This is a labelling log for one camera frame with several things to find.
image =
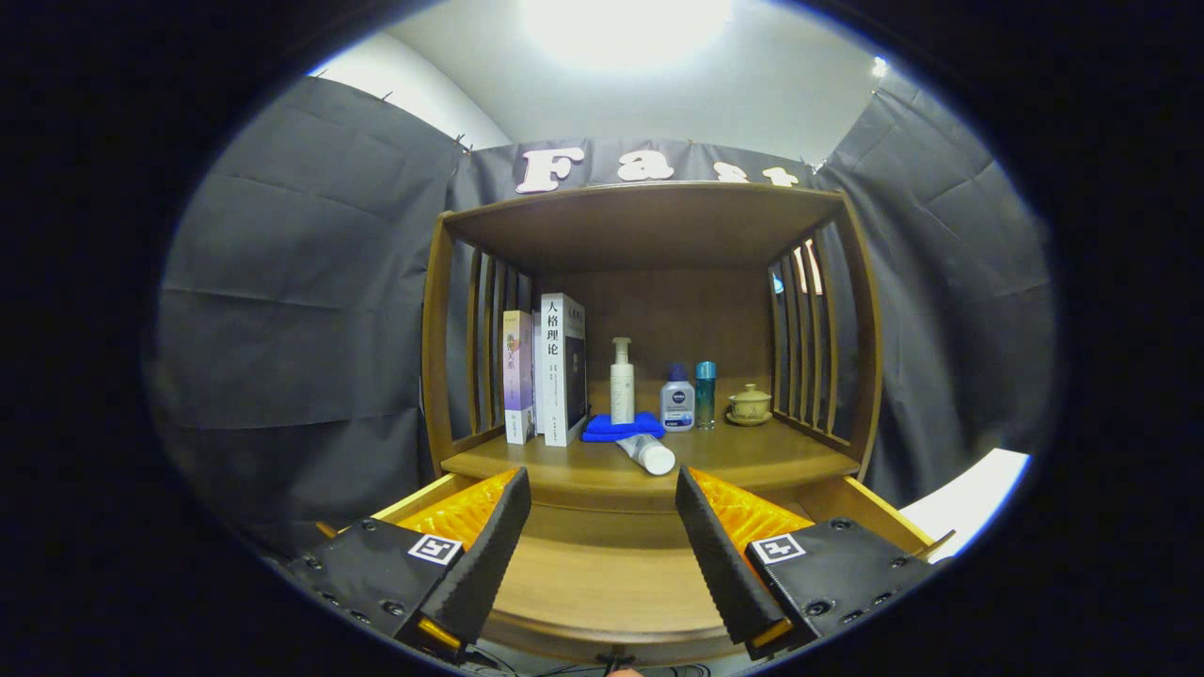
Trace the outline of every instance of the blue cloth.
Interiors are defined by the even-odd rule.
[[[651,412],[642,411],[636,414],[632,423],[615,425],[610,423],[610,414],[600,413],[590,419],[582,432],[583,442],[615,442],[624,437],[647,432],[657,440],[665,436],[665,426]]]

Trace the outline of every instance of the wooden shelf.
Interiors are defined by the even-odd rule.
[[[532,506],[484,636],[592,661],[622,644],[645,664],[739,650],[677,514]]]
[[[443,225],[529,275],[763,271],[842,205],[837,193],[666,181],[506,200],[449,214]]]
[[[678,464],[698,467],[750,491],[798,487],[857,471],[857,463],[769,420],[755,428],[716,423],[714,430],[667,434],[661,440]],[[495,437],[442,464],[468,477],[492,477],[525,465],[537,504],[612,512],[674,512],[677,469],[655,477],[636,465],[614,442],[548,447],[543,437],[507,445]]]

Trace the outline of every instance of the drawer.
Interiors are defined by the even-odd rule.
[[[396,523],[478,479],[448,473],[377,512]],[[813,522],[848,517],[901,549],[932,538],[852,477],[759,491]],[[594,663],[620,644],[636,665],[743,653],[731,643],[675,513],[532,505],[483,636],[542,657]]]

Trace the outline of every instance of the saucer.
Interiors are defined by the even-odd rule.
[[[736,425],[761,425],[762,423],[773,418],[773,414],[765,412],[761,418],[732,418],[732,412],[727,412],[727,420],[731,420]]]

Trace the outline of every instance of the teal bottle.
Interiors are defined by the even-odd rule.
[[[695,428],[715,429],[715,363],[698,363],[694,370]]]

